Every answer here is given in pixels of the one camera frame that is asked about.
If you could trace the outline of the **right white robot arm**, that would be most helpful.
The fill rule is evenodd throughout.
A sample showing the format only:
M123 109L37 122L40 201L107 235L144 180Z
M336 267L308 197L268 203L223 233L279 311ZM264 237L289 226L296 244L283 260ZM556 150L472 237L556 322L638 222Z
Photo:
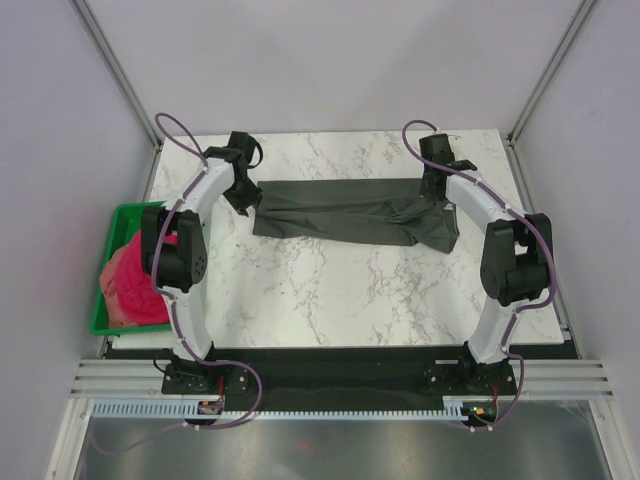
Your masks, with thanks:
M457 371L460 386L477 394L494 381L491 365L512 356L519 314L544 308L556 296L551 222L509 204L467 160L423 164L428 191L461 209L484 234L480 279L486 302L466 342L473 359Z

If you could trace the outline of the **dark grey t shirt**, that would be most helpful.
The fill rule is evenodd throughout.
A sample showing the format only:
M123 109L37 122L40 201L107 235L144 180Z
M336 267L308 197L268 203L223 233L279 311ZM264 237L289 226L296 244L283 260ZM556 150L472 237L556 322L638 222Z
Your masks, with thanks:
M456 210L418 178L263 181L253 234L354 244L422 244L449 254L458 238Z

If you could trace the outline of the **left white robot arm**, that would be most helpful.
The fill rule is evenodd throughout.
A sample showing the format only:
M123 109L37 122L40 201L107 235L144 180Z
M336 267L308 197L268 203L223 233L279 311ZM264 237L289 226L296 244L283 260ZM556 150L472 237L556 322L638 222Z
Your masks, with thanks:
M219 369L206 360L213 341L206 329L201 282L208 266L203 220L219 199L241 215L257 208L262 190L249 178L254 157L263 149L251 136L246 143L231 140L197 154L202 166L175 199L147 207L141 217L141 263L152 288L163 298L173 334L173 354L191 362L185 382L208 393L219 382Z

